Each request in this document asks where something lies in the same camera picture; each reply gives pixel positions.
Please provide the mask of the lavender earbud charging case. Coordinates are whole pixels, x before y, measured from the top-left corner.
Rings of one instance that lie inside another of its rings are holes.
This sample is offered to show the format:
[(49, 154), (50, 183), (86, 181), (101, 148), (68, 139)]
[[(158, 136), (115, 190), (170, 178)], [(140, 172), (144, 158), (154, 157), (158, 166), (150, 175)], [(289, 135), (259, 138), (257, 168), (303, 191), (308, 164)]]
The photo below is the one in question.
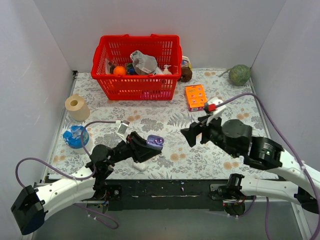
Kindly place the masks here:
[(147, 137), (146, 143), (151, 146), (159, 149), (160, 151), (163, 149), (164, 146), (164, 138), (158, 135), (149, 135)]

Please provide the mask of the purple metallic earbud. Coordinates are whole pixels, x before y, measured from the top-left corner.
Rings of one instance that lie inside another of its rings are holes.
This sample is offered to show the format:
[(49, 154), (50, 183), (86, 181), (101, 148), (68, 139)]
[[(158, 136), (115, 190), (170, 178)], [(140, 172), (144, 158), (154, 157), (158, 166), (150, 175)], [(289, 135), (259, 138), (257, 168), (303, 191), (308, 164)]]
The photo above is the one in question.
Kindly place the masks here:
[(157, 139), (155, 139), (153, 142), (154, 142), (154, 144), (160, 146), (160, 145), (163, 144), (164, 140), (163, 140), (162, 138), (157, 138)]

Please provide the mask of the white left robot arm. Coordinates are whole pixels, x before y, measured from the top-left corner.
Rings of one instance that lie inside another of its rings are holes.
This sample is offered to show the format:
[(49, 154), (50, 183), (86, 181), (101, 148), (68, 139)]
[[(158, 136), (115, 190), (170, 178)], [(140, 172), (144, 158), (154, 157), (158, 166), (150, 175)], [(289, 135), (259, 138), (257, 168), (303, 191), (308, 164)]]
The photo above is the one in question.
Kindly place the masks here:
[(113, 172), (112, 167), (132, 158), (143, 163), (162, 152), (163, 142), (151, 140), (121, 141), (110, 148), (96, 145), (90, 162), (76, 171), (71, 178), (62, 178), (38, 188), (24, 186), (11, 206), (11, 212), (22, 235), (39, 229), (49, 217), (79, 201), (106, 196), (105, 179)]

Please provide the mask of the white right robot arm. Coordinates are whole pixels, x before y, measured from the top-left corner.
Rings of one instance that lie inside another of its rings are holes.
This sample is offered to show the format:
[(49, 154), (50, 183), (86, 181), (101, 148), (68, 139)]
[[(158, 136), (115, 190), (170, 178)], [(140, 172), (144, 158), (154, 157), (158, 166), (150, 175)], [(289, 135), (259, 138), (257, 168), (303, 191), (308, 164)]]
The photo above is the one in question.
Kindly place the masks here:
[(249, 196), (276, 198), (300, 205), (304, 210), (320, 212), (320, 173), (292, 156), (279, 143), (253, 136), (252, 127), (238, 119), (222, 123), (221, 118), (207, 122), (200, 117), (188, 128), (181, 129), (188, 145), (212, 142), (233, 158), (243, 157), (243, 163), (253, 169), (284, 178), (283, 181), (263, 180), (233, 173), (225, 185), (211, 191), (215, 200), (243, 200)]

